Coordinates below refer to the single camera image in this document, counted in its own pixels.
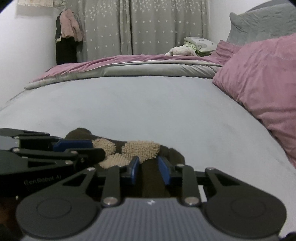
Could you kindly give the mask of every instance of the bed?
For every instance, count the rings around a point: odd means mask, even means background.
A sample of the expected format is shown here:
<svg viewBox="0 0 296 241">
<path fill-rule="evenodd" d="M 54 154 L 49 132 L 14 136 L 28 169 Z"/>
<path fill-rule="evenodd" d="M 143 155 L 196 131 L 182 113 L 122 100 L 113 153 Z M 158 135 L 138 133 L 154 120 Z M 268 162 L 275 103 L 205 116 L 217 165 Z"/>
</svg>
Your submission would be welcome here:
<svg viewBox="0 0 296 241">
<path fill-rule="evenodd" d="M 278 197 L 287 209 L 280 235 L 296 231 L 296 169 L 269 131 L 211 78 L 104 73 L 65 80 L 27 88 L 8 101 L 0 128 L 64 137 L 84 127 L 110 139 L 161 143 L 195 170 L 216 167 Z"/>
</svg>

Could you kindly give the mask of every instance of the wall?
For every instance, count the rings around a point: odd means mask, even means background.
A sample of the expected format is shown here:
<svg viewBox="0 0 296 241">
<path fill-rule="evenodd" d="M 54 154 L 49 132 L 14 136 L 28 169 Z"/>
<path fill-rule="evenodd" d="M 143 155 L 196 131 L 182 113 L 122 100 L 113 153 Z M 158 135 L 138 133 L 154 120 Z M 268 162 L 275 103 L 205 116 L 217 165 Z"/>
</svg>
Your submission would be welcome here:
<svg viewBox="0 0 296 241">
<path fill-rule="evenodd" d="M 241 14 L 267 0 L 208 0 L 209 40 L 218 43 L 226 41 L 230 32 L 229 14 Z"/>
<path fill-rule="evenodd" d="M 0 13 L 0 105 L 55 65 L 55 20 L 59 10 L 20 6 Z"/>
</svg>

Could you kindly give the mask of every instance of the plush toy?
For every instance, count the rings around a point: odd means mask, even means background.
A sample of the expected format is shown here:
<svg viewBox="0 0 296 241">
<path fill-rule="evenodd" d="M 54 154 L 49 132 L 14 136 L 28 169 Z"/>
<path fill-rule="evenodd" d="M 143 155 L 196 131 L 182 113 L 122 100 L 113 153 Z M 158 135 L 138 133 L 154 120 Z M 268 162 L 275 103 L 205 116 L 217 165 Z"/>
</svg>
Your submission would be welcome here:
<svg viewBox="0 0 296 241">
<path fill-rule="evenodd" d="M 188 46 L 179 46 L 171 48 L 165 55 L 185 55 L 185 56 L 198 56 L 194 50 Z"/>
</svg>

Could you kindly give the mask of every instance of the curtain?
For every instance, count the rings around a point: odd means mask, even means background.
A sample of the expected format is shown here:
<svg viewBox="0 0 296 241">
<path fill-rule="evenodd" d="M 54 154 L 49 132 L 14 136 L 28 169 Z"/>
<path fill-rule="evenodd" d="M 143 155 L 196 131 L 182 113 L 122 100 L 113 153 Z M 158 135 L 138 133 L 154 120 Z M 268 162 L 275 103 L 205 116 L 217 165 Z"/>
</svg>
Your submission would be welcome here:
<svg viewBox="0 0 296 241">
<path fill-rule="evenodd" d="M 79 61 L 165 54 L 188 36 L 207 38 L 206 0 L 68 0 L 85 37 Z"/>
</svg>

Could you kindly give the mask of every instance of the white logo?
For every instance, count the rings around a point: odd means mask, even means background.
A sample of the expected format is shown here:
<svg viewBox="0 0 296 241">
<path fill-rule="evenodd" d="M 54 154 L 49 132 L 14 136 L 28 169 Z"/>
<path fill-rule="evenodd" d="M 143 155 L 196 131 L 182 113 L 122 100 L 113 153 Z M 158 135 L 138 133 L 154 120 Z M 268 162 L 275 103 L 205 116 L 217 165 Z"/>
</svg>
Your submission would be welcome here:
<svg viewBox="0 0 296 241">
<path fill-rule="evenodd" d="M 155 203 L 156 203 L 156 201 L 154 201 L 154 200 L 150 200 L 150 201 L 147 202 L 147 204 L 149 204 L 149 205 L 153 205 Z"/>
</svg>

